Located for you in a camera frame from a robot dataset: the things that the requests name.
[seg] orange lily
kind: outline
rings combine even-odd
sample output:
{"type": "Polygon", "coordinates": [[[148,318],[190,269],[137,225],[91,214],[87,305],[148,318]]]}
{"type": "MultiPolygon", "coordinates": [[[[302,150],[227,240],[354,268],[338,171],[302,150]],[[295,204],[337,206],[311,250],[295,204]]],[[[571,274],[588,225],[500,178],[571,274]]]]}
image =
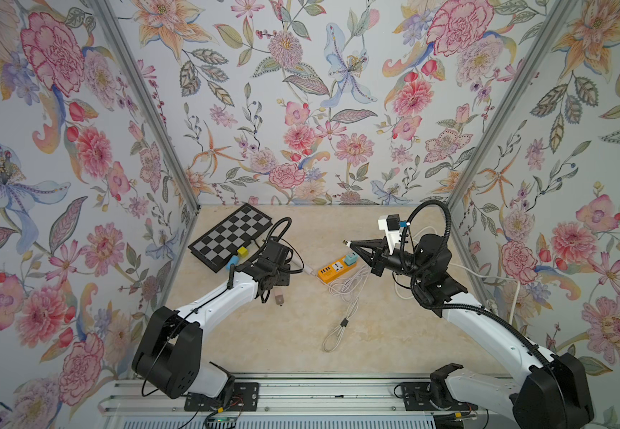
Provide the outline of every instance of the orange lily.
{"type": "Polygon", "coordinates": [[[198,159],[200,157],[208,157],[208,158],[210,158],[210,165],[208,166],[208,169],[205,170],[205,172],[207,172],[210,169],[210,166],[212,165],[212,161],[214,161],[214,168],[212,169],[212,173],[210,173],[210,177],[212,177],[214,172],[217,171],[217,155],[219,155],[220,157],[224,157],[226,159],[233,159],[234,161],[241,161],[241,159],[233,158],[233,157],[230,157],[227,154],[222,153],[223,150],[231,148],[231,146],[224,146],[222,148],[215,148],[214,147],[214,140],[212,140],[212,133],[210,132],[210,127],[207,124],[205,124],[205,127],[208,129],[208,135],[210,136],[210,149],[209,150],[205,150],[204,152],[200,152],[198,155],[196,155],[193,158],[193,162],[190,164],[189,169],[193,168],[193,166],[195,165],[195,161],[198,161],[198,159]]]}
{"type": "Polygon", "coordinates": [[[517,155],[519,154],[519,151],[515,154],[515,156],[512,158],[512,160],[505,166],[505,168],[503,168],[501,170],[500,173],[496,172],[496,170],[494,169],[483,169],[481,170],[479,173],[477,174],[483,174],[483,173],[488,173],[488,176],[490,176],[491,183],[485,184],[482,187],[488,186],[486,188],[485,191],[479,192],[477,193],[477,195],[481,195],[482,193],[487,193],[489,192],[491,189],[493,189],[494,187],[496,187],[496,184],[498,184],[498,187],[501,189],[501,198],[503,199],[503,204],[505,204],[505,206],[507,207],[507,203],[505,202],[505,193],[503,192],[503,182],[509,184],[510,186],[513,186],[512,183],[507,180],[505,178],[505,176],[503,176],[505,174],[505,172],[510,168],[510,166],[512,165],[513,162],[515,162],[515,158],[517,158],[517,155]]]}

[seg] white cable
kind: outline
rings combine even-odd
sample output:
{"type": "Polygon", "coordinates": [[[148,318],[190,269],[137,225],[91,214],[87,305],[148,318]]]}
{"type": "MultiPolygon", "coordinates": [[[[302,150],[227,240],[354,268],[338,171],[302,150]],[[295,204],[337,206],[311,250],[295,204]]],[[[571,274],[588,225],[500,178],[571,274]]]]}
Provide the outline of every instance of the white cable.
{"type": "Polygon", "coordinates": [[[517,279],[511,279],[510,277],[499,277],[497,275],[481,275],[475,271],[470,270],[469,268],[467,268],[466,266],[462,266],[462,265],[458,265],[457,263],[448,263],[449,265],[452,266],[456,266],[458,268],[462,268],[463,270],[468,271],[471,275],[477,276],[481,279],[486,278],[486,277],[493,277],[495,279],[498,280],[510,280],[510,281],[515,281],[517,283],[517,289],[515,290],[515,297],[512,299],[512,307],[510,309],[510,317],[508,318],[508,321],[510,322],[510,324],[512,324],[512,319],[515,317],[515,305],[517,305],[517,298],[520,295],[520,288],[522,285],[520,285],[520,282],[517,279]]]}
{"type": "Polygon", "coordinates": [[[348,326],[349,319],[353,317],[355,313],[357,313],[357,310],[360,307],[358,300],[360,299],[360,294],[362,293],[362,290],[365,288],[365,285],[367,283],[367,278],[369,277],[369,271],[370,271],[369,266],[365,265],[362,268],[360,268],[355,274],[353,274],[353,276],[351,276],[349,279],[345,280],[344,282],[337,283],[338,280],[333,282],[333,283],[337,283],[337,284],[345,286],[346,288],[349,289],[349,292],[333,293],[332,291],[336,289],[331,287],[331,285],[329,285],[330,286],[329,292],[331,292],[332,295],[340,295],[341,298],[345,300],[343,297],[346,295],[352,294],[352,292],[356,289],[357,285],[361,283],[360,290],[357,292],[355,299],[352,300],[350,304],[348,305],[348,309],[346,310],[346,315],[343,317],[343,320],[324,339],[322,343],[322,350],[324,350],[326,353],[331,353],[332,351],[336,350],[336,348],[339,347],[339,344],[341,344],[341,339],[343,338],[343,332],[346,331],[346,326],[348,326]],[[327,343],[332,337],[336,338],[336,343],[333,345],[333,347],[329,348],[327,347],[327,343]]]}

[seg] pink flower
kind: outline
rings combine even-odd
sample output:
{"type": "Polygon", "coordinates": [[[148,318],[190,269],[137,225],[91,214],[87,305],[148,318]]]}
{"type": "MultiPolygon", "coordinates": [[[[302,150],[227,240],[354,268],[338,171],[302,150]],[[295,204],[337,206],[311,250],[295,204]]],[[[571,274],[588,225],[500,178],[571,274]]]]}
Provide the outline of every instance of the pink flower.
{"type": "Polygon", "coordinates": [[[602,296],[596,300],[596,306],[584,303],[581,318],[591,324],[586,331],[589,334],[589,350],[603,353],[606,361],[615,363],[614,352],[617,352],[620,362],[620,296],[612,299],[602,296]]]}
{"type": "Polygon", "coordinates": [[[279,187],[290,189],[305,180],[305,170],[296,164],[285,163],[275,167],[269,173],[269,181],[279,187]]]}
{"type": "Polygon", "coordinates": [[[108,267],[116,263],[124,262],[124,243],[122,231],[114,228],[114,222],[110,222],[103,228],[102,225],[95,227],[95,236],[88,234],[90,246],[83,246],[80,253],[86,256],[86,266],[93,268],[97,265],[95,276],[100,277],[108,273],[108,267]]]}
{"type": "Polygon", "coordinates": [[[24,55],[40,82],[48,89],[55,85],[65,97],[79,91],[83,55],[69,27],[48,13],[31,13],[21,39],[24,55]]]}
{"type": "Polygon", "coordinates": [[[72,406],[90,392],[100,375],[104,353],[103,341],[97,334],[88,334],[85,341],[74,343],[59,375],[59,399],[72,406]]]}
{"type": "Polygon", "coordinates": [[[83,65],[83,76],[86,87],[100,100],[100,103],[111,108],[117,91],[116,81],[109,71],[108,61],[100,52],[87,51],[83,65]]]}
{"type": "Polygon", "coordinates": [[[501,249],[505,272],[521,284],[529,284],[538,277],[534,272],[536,258],[531,250],[520,242],[507,242],[501,249]]]}
{"type": "Polygon", "coordinates": [[[34,290],[24,301],[23,317],[17,320],[17,331],[22,345],[34,348],[41,342],[48,342],[62,326],[67,310],[64,293],[52,286],[34,290]]]}
{"type": "Polygon", "coordinates": [[[620,260],[615,261],[615,263],[610,266],[610,253],[601,252],[601,263],[596,263],[596,261],[589,258],[589,263],[593,267],[593,270],[599,274],[602,274],[601,278],[598,279],[599,284],[605,284],[607,280],[610,280],[610,284],[614,291],[617,292],[617,295],[620,296],[620,260]]]}
{"type": "Polygon", "coordinates": [[[314,139],[316,139],[314,131],[309,125],[305,124],[296,124],[284,134],[284,142],[293,150],[309,149],[313,145],[314,139]]]}
{"type": "Polygon", "coordinates": [[[576,222],[559,223],[553,228],[551,243],[555,255],[569,263],[586,263],[597,247],[597,239],[587,228],[576,222]]]}
{"type": "Polygon", "coordinates": [[[250,168],[257,173],[269,173],[276,166],[276,157],[274,157],[274,153],[269,148],[253,152],[250,155],[250,168]]]}
{"type": "Polygon", "coordinates": [[[7,428],[47,428],[57,415],[59,385],[55,378],[34,378],[16,393],[7,428]]]}
{"type": "Polygon", "coordinates": [[[481,39],[493,14],[487,0],[448,0],[436,12],[426,43],[435,42],[434,55],[463,51],[481,39]]]}
{"type": "Polygon", "coordinates": [[[112,150],[104,132],[99,132],[94,126],[84,128],[76,141],[76,151],[83,169],[88,174],[94,178],[107,174],[112,161],[112,150]]]}
{"type": "Polygon", "coordinates": [[[317,130],[319,130],[319,135],[317,137],[328,137],[329,142],[331,142],[331,137],[333,137],[334,135],[340,137],[344,136],[345,134],[341,133],[347,129],[344,126],[341,126],[340,122],[335,122],[333,125],[331,125],[330,121],[327,121],[324,124],[324,127],[322,127],[321,125],[317,126],[317,130]]]}
{"type": "Polygon", "coordinates": [[[14,315],[22,308],[24,288],[17,276],[7,277],[0,284],[0,330],[12,325],[14,315]]]}
{"type": "Polygon", "coordinates": [[[46,280],[52,280],[59,276],[59,283],[62,284],[67,280],[67,275],[70,272],[76,272],[76,267],[73,267],[72,264],[81,254],[76,252],[76,246],[78,244],[79,243],[76,240],[73,240],[72,245],[68,251],[67,245],[63,243],[59,248],[62,258],[58,258],[57,256],[51,256],[48,259],[48,261],[50,261],[52,265],[59,268],[46,274],[46,280]]]}
{"type": "Polygon", "coordinates": [[[470,118],[470,105],[465,104],[464,106],[460,106],[455,111],[455,122],[458,124],[465,124],[470,118]]]}
{"type": "Polygon", "coordinates": [[[304,124],[308,116],[310,116],[310,108],[307,103],[302,106],[294,102],[286,104],[286,125],[304,124]]]}
{"type": "Polygon", "coordinates": [[[143,132],[134,121],[129,121],[129,132],[132,133],[132,136],[134,136],[134,139],[136,139],[137,142],[143,140],[143,132]]]}
{"type": "Polygon", "coordinates": [[[526,243],[529,233],[534,228],[534,215],[524,210],[515,209],[503,219],[505,235],[516,242],[526,243]]]}
{"type": "Polygon", "coordinates": [[[140,152],[140,177],[145,183],[150,183],[150,189],[157,192],[160,189],[160,179],[162,178],[162,164],[160,161],[160,150],[157,143],[153,142],[150,149],[140,152]]]}
{"type": "Polygon", "coordinates": [[[431,103],[434,91],[431,84],[425,80],[407,82],[393,100],[393,110],[400,116],[409,116],[419,113],[431,103]]]}
{"type": "Polygon", "coordinates": [[[228,126],[229,128],[238,123],[231,113],[216,104],[214,104],[210,109],[210,117],[215,123],[217,123],[217,125],[228,126]]]}
{"type": "Polygon", "coordinates": [[[348,159],[349,163],[357,167],[374,154],[372,146],[374,143],[372,140],[367,140],[365,134],[360,134],[360,137],[357,137],[357,133],[352,133],[350,138],[344,135],[341,137],[341,141],[336,144],[338,149],[336,158],[348,159]]]}
{"type": "Polygon", "coordinates": [[[256,5],[255,1],[256,0],[236,0],[239,5],[231,6],[231,10],[233,12],[240,12],[236,15],[237,18],[241,18],[243,15],[248,14],[248,16],[252,19],[253,12],[257,12],[264,8],[264,5],[256,5]]]}
{"type": "Polygon", "coordinates": [[[115,161],[108,172],[108,186],[109,193],[117,198],[118,201],[120,200],[119,195],[121,193],[127,193],[132,188],[119,161],[115,161]]]}
{"type": "Polygon", "coordinates": [[[397,161],[399,164],[406,164],[412,162],[412,155],[408,153],[405,146],[400,145],[400,148],[393,148],[391,150],[391,160],[397,161]]]}
{"type": "Polygon", "coordinates": [[[285,69],[291,69],[303,58],[300,40],[288,31],[280,31],[267,46],[271,57],[285,69]]]}
{"type": "Polygon", "coordinates": [[[435,139],[426,141],[426,150],[428,154],[426,154],[425,163],[446,159],[471,140],[471,134],[460,134],[452,128],[446,128],[435,139]]]}
{"type": "Polygon", "coordinates": [[[495,37],[474,43],[457,56],[457,83],[463,84],[484,76],[496,64],[502,51],[503,41],[495,37]]]}
{"type": "Polygon", "coordinates": [[[145,216],[145,213],[148,211],[148,200],[143,197],[140,198],[129,198],[129,211],[131,211],[134,218],[140,219],[141,216],[145,216]]]}
{"type": "Polygon", "coordinates": [[[143,67],[143,60],[136,60],[136,64],[138,64],[138,68],[140,73],[143,75],[143,79],[157,79],[158,76],[155,76],[151,73],[155,71],[155,67],[149,65],[148,67],[143,67]]]}
{"type": "Polygon", "coordinates": [[[393,134],[398,135],[403,140],[412,140],[417,133],[417,127],[422,123],[421,116],[406,116],[400,120],[400,122],[393,127],[393,134]]]}
{"type": "Polygon", "coordinates": [[[601,195],[577,211],[577,220],[594,231],[609,231],[619,226],[614,214],[614,205],[610,197],[601,195]]]}

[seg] small blue component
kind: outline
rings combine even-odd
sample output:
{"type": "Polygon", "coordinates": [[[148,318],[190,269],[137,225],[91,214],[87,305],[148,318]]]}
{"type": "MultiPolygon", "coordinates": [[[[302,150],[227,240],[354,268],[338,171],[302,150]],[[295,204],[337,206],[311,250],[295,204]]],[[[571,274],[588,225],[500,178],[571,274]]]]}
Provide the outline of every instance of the small blue component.
{"type": "Polygon", "coordinates": [[[343,258],[343,262],[346,262],[347,266],[351,266],[357,262],[357,255],[355,253],[348,253],[346,257],[343,258]]]}

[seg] mounting plate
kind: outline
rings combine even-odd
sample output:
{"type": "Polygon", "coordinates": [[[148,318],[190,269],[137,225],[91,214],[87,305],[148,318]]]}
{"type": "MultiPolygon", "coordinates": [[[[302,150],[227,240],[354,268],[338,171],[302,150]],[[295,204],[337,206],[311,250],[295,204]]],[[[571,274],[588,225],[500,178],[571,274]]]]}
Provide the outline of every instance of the mounting plate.
{"type": "Polygon", "coordinates": [[[445,407],[435,407],[429,400],[429,382],[404,382],[400,383],[402,389],[402,400],[405,403],[406,411],[469,411],[470,406],[465,402],[451,402],[445,407]]]}
{"type": "MultiPolygon", "coordinates": [[[[243,403],[234,405],[227,409],[227,411],[257,411],[258,399],[260,399],[260,383],[234,383],[232,398],[235,397],[243,399],[243,403]]],[[[184,411],[195,413],[200,408],[201,411],[211,412],[219,407],[216,399],[208,398],[198,393],[188,393],[185,399],[184,411]]]]}

